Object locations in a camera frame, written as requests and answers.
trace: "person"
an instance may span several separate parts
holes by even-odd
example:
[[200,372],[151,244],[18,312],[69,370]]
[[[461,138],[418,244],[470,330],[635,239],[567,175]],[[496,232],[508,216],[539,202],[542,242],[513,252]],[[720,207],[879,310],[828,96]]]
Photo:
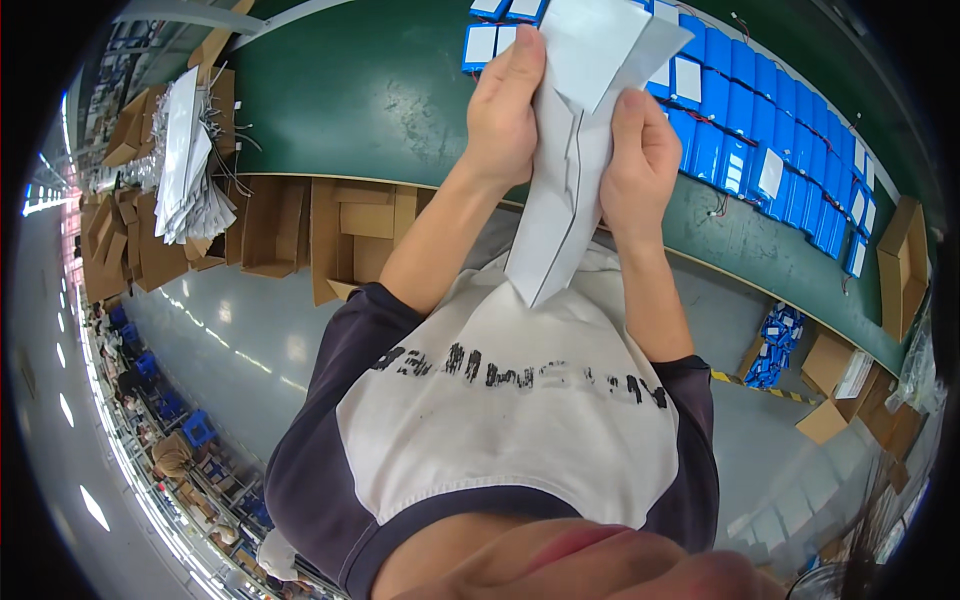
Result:
[[206,457],[212,445],[213,440],[208,440],[194,452],[182,430],[171,432],[150,449],[151,456],[154,457],[154,475],[186,477],[187,471]]
[[531,177],[544,68],[520,25],[473,92],[463,155],[330,319],[267,468],[271,518],[355,600],[782,598],[711,550],[710,369],[663,248],[681,146],[657,102],[626,90],[612,118],[616,254],[591,245],[535,309],[503,256],[459,273]]

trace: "paper stack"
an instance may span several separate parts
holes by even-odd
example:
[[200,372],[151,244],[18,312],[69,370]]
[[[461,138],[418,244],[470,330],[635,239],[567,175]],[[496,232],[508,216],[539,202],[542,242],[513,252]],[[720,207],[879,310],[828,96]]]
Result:
[[204,125],[208,97],[197,88],[198,67],[170,88],[163,172],[156,195],[154,235],[166,244],[213,239],[235,220],[236,206],[214,185],[207,166],[213,149]]

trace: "concrete floor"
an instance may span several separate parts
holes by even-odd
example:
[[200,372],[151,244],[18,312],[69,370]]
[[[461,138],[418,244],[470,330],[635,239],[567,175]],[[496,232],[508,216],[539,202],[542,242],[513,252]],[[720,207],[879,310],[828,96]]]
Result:
[[[497,234],[482,238],[468,265],[501,250],[498,236],[516,219],[497,211],[486,231]],[[683,258],[670,256],[670,263],[698,352],[716,370],[736,372],[772,301]],[[125,305],[188,401],[265,463],[303,404],[324,326],[342,304],[315,308],[310,286],[309,271],[268,279],[216,267],[151,294],[137,291]],[[810,395],[799,380],[814,337],[809,328],[804,337],[782,384]],[[786,574],[856,514],[878,446],[859,420],[817,446],[794,427],[812,406],[716,380],[712,390],[721,488],[716,545]]]

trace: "person's right hand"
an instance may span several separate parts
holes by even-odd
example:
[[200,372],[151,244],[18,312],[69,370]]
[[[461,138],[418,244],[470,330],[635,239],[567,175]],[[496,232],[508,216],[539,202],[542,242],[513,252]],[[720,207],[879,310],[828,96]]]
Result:
[[683,152],[680,139],[653,96],[638,89],[620,94],[612,130],[613,158],[600,183],[604,221],[618,248],[662,247],[663,211]]

